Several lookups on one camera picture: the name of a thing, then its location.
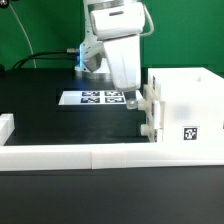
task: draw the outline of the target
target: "green background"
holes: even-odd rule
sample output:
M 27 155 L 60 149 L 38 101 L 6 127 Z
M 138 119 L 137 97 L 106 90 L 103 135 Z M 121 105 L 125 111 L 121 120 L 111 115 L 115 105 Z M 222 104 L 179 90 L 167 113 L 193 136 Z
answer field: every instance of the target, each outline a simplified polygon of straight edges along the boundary
M 145 0 L 155 33 L 141 40 L 142 67 L 203 66 L 224 75 L 223 0 Z M 84 39 L 82 0 L 11 2 L 35 53 L 78 47 Z M 0 9 L 0 63 L 7 69 L 30 55 L 11 10 Z M 37 61 L 38 67 L 72 67 Z

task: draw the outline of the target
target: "black cable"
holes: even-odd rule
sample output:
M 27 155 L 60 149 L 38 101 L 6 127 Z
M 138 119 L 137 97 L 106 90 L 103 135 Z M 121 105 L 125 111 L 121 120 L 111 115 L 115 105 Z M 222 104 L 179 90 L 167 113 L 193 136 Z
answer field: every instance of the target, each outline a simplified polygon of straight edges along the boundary
M 36 54 L 32 54 L 26 59 L 23 59 L 20 63 L 18 68 L 22 68 L 22 66 L 29 61 L 31 58 L 38 57 L 38 56 L 43 56 L 43 55 L 52 55 L 52 54 L 67 54 L 67 51 L 45 51 L 45 52 L 40 52 Z
M 40 53 L 36 53 L 36 54 L 32 54 L 30 55 L 29 57 L 25 58 L 25 59 L 22 59 L 20 61 L 18 61 L 12 68 L 13 69 L 16 69 L 16 68 L 22 68 L 22 66 L 28 62 L 29 60 L 32 60 L 32 59 L 41 59 L 41 58 L 38 58 L 39 56 L 44 56 L 44 55 L 54 55 L 54 54 L 67 54 L 68 52 L 67 51 L 45 51 L 45 52 L 40 52 Z M 46 60 L 54 60 L 54 58 L 45 58 Z
M 20 69 L 22 67 L 22 65 L 24 65 L 26 62 L 28 62 L 29 60 L 70 60 L 70 61 L 76 61 L 76 59 L 74 58 L 43 58 L 43 57 L 33 57 L 33 58 L 26 58 L 26 59 L 23 59 L 23 60 L 20 60 L 18 61 L 14 66 L 13 66 L 13 69 Z

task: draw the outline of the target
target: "blue light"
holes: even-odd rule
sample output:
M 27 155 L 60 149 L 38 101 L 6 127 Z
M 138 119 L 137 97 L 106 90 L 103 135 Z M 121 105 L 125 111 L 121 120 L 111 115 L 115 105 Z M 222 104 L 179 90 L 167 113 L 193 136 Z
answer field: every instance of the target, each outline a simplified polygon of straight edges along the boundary
M 79 46 L 79 67 L 82 68 L 83 67 L 83 57 L 82 57 L 82 45 L 80 44 Z

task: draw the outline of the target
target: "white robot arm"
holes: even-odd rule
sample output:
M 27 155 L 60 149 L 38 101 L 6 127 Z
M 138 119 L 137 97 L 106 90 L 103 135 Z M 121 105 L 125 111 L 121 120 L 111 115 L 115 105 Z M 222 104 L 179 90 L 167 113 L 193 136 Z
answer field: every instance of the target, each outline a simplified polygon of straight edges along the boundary
M 116 90 L 124 92 L 127 108 L 137 107 L 135 91 L 140 88 L 139 38 L 145 18 L 154 26 L 139 0 L 84 0 L 85 40 L 80 46 L 79 69 L 110 73 Z

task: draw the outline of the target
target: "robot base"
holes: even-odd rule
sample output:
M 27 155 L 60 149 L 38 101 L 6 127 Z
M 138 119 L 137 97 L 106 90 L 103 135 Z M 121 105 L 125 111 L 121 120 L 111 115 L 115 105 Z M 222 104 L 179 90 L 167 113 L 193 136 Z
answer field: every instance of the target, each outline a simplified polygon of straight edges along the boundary
M 110 73 L 90 73 L 75 70 L 75 76 L 83 79 L 111 81 Z

